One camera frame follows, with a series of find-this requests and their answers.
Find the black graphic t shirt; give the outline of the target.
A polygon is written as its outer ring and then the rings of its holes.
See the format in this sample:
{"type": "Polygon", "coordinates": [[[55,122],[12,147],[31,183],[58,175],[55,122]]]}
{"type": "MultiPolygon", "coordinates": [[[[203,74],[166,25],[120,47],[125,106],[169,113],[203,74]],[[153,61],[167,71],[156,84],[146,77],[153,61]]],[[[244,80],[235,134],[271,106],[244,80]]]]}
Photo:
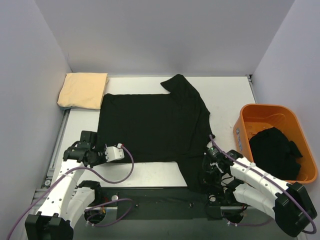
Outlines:
{"type": "Polygon", "coordinates": [[[176,162],[187,187],[204,193],[203,158],[212,134],[210,111],[183,75],[161,86],[166,94],[104,95],[96,148],[124,144],[131,157],[123,163],[176,162]]]}

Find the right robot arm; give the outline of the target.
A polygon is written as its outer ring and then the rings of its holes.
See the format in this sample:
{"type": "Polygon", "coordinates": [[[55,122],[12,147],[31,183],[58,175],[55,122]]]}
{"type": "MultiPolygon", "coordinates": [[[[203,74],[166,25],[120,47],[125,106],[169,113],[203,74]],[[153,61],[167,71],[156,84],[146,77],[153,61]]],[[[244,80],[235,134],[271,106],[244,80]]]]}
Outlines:
{"type": "Polygon", "coordinates": [[[224,152],[209,147],[202,161],[203,184],[209,188],[208,199],[219,204],[251,206],[275,220],[287,235],[297,237],[312,226],[318,213],[306,188],[289,183],[260,169],[235,150],[224,152]]]}

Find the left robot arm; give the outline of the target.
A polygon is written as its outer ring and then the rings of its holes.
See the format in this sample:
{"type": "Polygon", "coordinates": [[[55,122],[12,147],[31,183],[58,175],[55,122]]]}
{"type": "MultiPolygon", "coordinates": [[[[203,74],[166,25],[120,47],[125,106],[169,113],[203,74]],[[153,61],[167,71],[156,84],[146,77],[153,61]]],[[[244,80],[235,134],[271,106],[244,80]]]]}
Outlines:
{"type": "Polygon", "coordinates": [[[98,165],[102,153],[96,151],[97,133],[82,131],[80,140],[65,150],[59,175],[36,214],[25,220],[29,240],[71,240],[74,227],[89,206],[103,201],[100,182],[79,179],[85,170],[98,165]]]}

